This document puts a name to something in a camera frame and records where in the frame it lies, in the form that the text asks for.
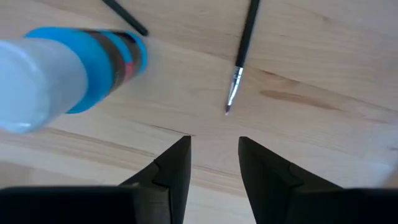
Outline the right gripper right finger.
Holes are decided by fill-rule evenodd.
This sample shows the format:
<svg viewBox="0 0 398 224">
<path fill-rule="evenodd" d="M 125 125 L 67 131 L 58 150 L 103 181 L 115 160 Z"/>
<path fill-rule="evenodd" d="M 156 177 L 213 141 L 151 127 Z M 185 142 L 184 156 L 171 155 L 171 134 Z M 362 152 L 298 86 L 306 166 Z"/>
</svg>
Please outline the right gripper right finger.
<svg viewBox="0 0 398 224">
<path fill-rule="evenodd" d="M 341 187 L 240 137 L 241 177 L 257 224 L 336 224 Z"/>
</svg>

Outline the black paintbrush silver ferrule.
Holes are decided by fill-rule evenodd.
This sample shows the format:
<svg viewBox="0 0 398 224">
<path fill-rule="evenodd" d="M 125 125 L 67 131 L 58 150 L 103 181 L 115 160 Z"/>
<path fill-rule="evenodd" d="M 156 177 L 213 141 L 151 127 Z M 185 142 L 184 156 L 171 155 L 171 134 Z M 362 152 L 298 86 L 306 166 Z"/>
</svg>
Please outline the black paintbrush silver ferrule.
<svg viewBox="0 0 398 224">
<path fill-rule="evenodd" d="M 226 100 L 225 114 L 228 114 L 233 105 L 234 98 L 239 90 L 241 80 L 244 74 L 244 63 L 246 60 L 246 55 L 248 53 L 249 45 L 251 42 L 251 36 L 253 28 L 256 22 L 257 12 L 260 6 L 261 0 L 251 0 L 248 13 L 246 15 L 246 20 L 244 24 L 244 29 L 241 35 L 239 48 L 234 63 L 234 70 L 232 73 L 231 86 L 229 89 L 228 97 Z"/>
<path fill-rule="evenodd" d="M 148 29 L 139 22 L 134 16 L 132 16 L 122 5 L 116 0 L 102 0 L 110 9 L 112 9 L 119 17 L 127 22 L 133 29 L 135 29 L 140 35 L 147 37 L 149 35 Z"/>
</svg>

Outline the small sky blue paint bottle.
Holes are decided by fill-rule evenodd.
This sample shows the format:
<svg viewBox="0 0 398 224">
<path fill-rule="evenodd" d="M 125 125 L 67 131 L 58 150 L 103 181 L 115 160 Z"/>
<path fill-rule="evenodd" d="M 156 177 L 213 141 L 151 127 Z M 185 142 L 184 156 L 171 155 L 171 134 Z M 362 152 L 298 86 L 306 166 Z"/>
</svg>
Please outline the small sky blue paint bottle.
<svg viewBox="0 0 398 224">
<path fill-rule="evenodd" d="M 41 27 L 0 40 L 0 129 L 29 133 L 82 113 L 147 66 L 147 47 L 122 30 Z"/>
</svg>

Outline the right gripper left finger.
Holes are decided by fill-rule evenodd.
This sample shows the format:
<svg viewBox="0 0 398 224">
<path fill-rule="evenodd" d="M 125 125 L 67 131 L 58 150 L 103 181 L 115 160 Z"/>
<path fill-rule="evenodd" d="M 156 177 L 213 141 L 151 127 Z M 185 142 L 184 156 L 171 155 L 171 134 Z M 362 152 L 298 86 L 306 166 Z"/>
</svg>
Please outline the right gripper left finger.
<svg viewBox="0 0 398 224">
<path fill-rule="evenodd" d="M 191 137 L 183 136 L 121 183 L 133 191 L 133 224 L 183 224 L 191 163 Z"/>
</svg>

